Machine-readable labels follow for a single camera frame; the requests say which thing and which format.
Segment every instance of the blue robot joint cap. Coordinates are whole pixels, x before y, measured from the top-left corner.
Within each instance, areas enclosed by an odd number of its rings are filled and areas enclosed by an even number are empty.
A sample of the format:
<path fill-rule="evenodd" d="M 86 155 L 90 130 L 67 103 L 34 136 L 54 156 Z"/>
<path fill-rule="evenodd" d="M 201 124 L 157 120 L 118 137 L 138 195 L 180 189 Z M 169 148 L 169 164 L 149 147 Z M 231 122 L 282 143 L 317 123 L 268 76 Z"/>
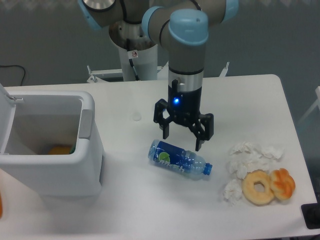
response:
<path fill-rule="evenodd" d="M 178 42 L 188 46 L 199 46 L 207 42 L 208 16 L 195 9 L 181 9 L 170 16 L 169 32 Z"/>

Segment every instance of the bin lid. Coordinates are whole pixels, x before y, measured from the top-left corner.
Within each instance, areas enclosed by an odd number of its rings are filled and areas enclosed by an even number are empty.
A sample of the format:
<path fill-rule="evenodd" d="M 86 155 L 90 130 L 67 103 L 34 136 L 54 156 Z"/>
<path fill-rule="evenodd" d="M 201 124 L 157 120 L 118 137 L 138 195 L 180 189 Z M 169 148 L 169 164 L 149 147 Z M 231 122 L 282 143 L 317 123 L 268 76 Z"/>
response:
<path fill-rule="evenodd" d="M 5 153 L 15 112 L 15 98 L 0 84 L 0 155 Z"/>

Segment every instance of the blue bottle label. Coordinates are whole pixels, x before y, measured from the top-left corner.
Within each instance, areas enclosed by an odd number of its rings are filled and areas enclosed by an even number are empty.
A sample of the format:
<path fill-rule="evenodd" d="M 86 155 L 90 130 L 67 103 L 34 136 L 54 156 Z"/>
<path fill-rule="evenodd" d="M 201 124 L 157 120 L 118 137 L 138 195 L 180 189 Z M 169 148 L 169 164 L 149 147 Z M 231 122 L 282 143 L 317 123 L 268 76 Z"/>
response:
<path fill-rule="evenodd" d="M 185 155 L 185 150 L 171 144 L 160 141 L 153 156 L 153 160 L 157 163 L 178 169 L 184 172 L 182 161 Z"/>

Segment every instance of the blue led light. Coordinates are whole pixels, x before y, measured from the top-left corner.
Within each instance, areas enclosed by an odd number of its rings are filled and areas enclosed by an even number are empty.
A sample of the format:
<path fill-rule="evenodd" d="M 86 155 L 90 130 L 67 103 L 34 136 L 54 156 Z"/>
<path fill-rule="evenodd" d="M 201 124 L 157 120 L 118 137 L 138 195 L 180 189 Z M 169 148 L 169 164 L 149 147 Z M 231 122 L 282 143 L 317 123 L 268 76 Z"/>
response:
<path fill-rule="evenodd" d="M 180 99 L 178 97 L 175 97 L 173 99 L 173 104 L 178 105 L 180 103 Z"/>

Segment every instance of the gray wall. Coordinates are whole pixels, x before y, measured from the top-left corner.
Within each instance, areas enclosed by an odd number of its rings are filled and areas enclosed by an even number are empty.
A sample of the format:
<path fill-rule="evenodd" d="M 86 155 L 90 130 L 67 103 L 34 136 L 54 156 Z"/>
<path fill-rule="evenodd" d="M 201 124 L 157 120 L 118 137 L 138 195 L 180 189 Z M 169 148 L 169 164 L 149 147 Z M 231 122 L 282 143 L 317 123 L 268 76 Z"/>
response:
<path fill-rule="evenodd" d="M 234 19 L 210 29 L 205 77 L 218 76 L 228 61 L 230 76 L 278 75 L 297 121 L 320 85 L 320 1 L 239 2 Z M 159 49 L 159 65 L 167 57 Z M 0 65 L 11 64 L 26 68 L 26 85 L 84 83 L 87 65 L 120 68 L 108 29 L 91 30 L 76 0 L 0 1 Z M 20 69 L 0 68 L 4 86 L 19 85 L 21 77 Z M 313 135 L 300 135 L 307 159 L 320 157 L 320 132 L 314 129 L 319 127 L 312 128 Z"/>

